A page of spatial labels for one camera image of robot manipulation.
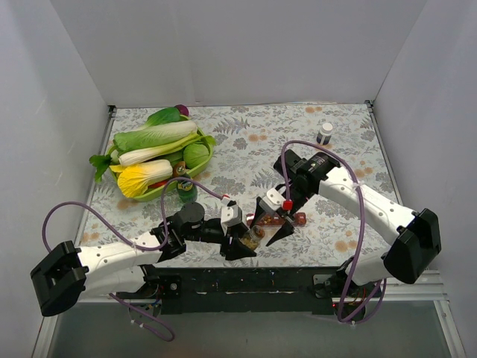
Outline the red weekly pill organizer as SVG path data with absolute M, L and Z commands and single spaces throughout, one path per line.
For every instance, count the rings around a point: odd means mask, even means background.
M 248 213 L 246 215 L 246 224 L 248 226 L 252 225 L 252 221 L 254 220 L 254 214 Z M 306 214 L 303 212 L 298 212 L 294 214 L 294 221 L 293 226 L 299 227 L 306 225 Z M 280 227 L 285 223 L 285 219 L 281 216 L 275 214 L 270 216 L 269 214 L 264 215 L 258 222 L 256 223 L 258 226 L 261 227 Z

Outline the clear yellow pill bottle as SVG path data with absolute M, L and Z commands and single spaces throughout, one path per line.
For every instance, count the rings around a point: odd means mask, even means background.
M 255 251 L 259 246 L 261 241 L 265 238 L 265 230 L 255 225 L 249 231 L 247 231 L 242 238 L 240 238 L 241 243 L 249 248 L 252 251 Z

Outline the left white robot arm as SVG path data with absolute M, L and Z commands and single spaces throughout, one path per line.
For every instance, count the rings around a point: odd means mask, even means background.
M 61 242 L 31 271 L 42 315 L 58 315 L 80 298 L 110 293 L 153 297 L 159 281 L 147 268 L 181 255 L 188 241 L 218 244 L 228 261 L 256 256 L 254 249 L 241 242 L 248 228 L 236 204 L 222 207 L 218 218 L 206 220 L 204 216 L 201 204 L 187 203 L 131 243 L 78 248 L 71 241 Z

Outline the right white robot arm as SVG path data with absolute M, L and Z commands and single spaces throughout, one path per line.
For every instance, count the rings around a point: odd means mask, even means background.
M 256 199 L 252 225 L 267 214 L 283 219 L 282 227 L 270 243 L 292 235 L 295 214 L 314 195 L 334 201 L 356 216 L 364 216 L 387 242 L 387 248 L 361 256 L 355 265 L 346 261 L 335 273 L 338 290 L 346 296 L 358 294 L 364 285 L 393 277 L 413 284 L 440 253 L 440 229 L 437 215 L 429 209 L 417 213 L 398 205 L 369 186 L 357 186 L 349 172 L 336 159 L 318 152 L 309 159 L 301 158 L 291 149 L 277 159 L 274 169 L 290 184 L 291 201 L 278 186 Z

